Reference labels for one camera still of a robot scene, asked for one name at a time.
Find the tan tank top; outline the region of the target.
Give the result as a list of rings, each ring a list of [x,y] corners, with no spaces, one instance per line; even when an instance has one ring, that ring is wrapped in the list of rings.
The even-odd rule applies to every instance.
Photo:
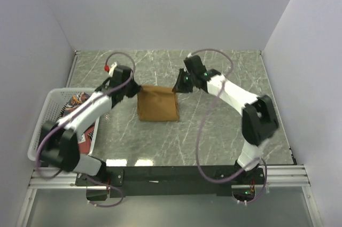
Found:
[[[141,121],[178,121],[177,94],[171,87],[143,85],[137,94],[137,114]]]

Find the red printed tank top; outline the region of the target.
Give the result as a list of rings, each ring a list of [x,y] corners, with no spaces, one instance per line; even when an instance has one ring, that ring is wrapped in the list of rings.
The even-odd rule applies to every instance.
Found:
[[[71,128],[74,131],[76,131],[77,134],[77,143],[79,147],[79,151],[81,154],[90,154],[92,150],[92,139],[94,135],[95,130],[95,121],[90,122],[90,120],[94,120],[94,117],[91,117],[89,119],[86,119],[86,116],[90,112],[90,108],[88,108],[86,111],[82,111],[85,106],[83,105],[86,103],[86,101],[90,98],[90,95],[85,92],[79,92],[69,99],[69,101],[66,102],[66,104],[62,107],[61,112],[59,113],[59,118],[57,120],[57,123],[60,124],[66,122],[66,120],[63,120],[64,117],[68,119],[68,116],[74,117],[76,111],[76,114],[81,112],[76,118],[72,120],[71,123],[69,123],[66,126],[66,129]]]

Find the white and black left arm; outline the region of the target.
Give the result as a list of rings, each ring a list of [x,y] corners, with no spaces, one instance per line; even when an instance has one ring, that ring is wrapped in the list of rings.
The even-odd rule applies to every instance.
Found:
[[[78,141],[103,114],[109,112],[124,97],[131,98],[140,92],[134,81],[135,68],[114,64],[108,78],[78,108],[59,119],[42,125],[40,142],[36,151],[36,166],[46,162],[61,171],[88,176],[94,185],[109,179],[106,163],[82,154]]]

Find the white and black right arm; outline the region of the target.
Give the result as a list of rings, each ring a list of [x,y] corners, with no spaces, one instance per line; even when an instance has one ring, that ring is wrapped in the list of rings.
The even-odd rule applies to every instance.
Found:
[[[202,118],[196,141],[196,164],[200,174],[207,181],[217,184],[233,179],[242,184],[248,183],[253,178],[252,169],[262,160],[263,150],[279,128],[272,99],[267,95],[257,96],[244,90],[214,69],[196,75],[194,72],[187,72],[181,68],[173,92],[190,93],[193,92],[193,87],[215,96],[205,113],[206,116],[219,99],[235,109],[241,116],[244,137],[244,145],[236,161],[235,172],[223,179],[213,179],[204,173],[199,162],[199,142],[205,123],[205,118]]]

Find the white plastic laundry basket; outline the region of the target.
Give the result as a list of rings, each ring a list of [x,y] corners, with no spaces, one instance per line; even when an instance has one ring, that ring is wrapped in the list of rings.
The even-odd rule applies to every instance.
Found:
[[[91,96],[91,94],[94,93],[94,90],[94,88],[58,88],[53,89],[48,93],[27,152],[29,160],[36,160],[36,150],[40,142],[42,125],[47,121],[58,121],[63,115],[65,105],[73,96],[82,92]]]

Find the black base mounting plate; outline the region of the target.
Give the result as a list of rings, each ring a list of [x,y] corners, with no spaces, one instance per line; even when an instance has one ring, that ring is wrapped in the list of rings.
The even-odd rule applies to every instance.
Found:
[[[260,167],[221,184],[205,180],[196,166],[107,167],[107,174],[108,179],[102,182],[118,187],[124,196],[214,194],[231,197],[233,185],[252,187],[265,182]]]

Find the aluminium rail frame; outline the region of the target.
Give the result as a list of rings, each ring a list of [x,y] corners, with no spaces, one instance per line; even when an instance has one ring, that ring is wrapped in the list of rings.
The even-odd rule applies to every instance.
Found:
[[[28,187],[30,189],[85,189],[76,186],[76,173],[61,173],[53,179],[43,179],[33,171]],[[303,165],[268,166],[267,187],[305,187],[310,181]]]

